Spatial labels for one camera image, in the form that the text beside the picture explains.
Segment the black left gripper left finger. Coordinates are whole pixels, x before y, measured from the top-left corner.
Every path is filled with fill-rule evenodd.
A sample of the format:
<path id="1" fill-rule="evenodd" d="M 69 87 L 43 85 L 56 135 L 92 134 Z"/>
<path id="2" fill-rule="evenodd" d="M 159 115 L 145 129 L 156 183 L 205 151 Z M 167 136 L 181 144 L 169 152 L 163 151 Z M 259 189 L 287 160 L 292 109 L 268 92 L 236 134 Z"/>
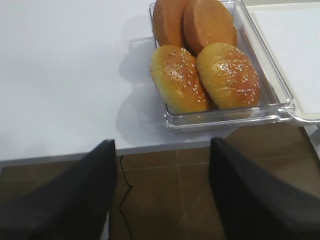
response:
<path id="1" fill-rule="evenodd" d="M 0 206 L 2 240 L 99 240 L 117 183 L 114 140 L 104 140 L 41 187 Z"/>

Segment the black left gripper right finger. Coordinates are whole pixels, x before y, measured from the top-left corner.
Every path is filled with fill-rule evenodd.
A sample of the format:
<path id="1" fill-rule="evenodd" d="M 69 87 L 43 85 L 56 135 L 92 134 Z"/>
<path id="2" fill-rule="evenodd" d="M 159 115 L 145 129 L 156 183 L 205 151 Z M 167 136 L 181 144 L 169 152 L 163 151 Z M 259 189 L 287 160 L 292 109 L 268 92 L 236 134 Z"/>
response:
<path id="1" fill-rule="evenodd" d="M 320 200 L 272 176 L 222 138 L 210 141 L 210 188 L 228 240 L 318 240 Z"/>

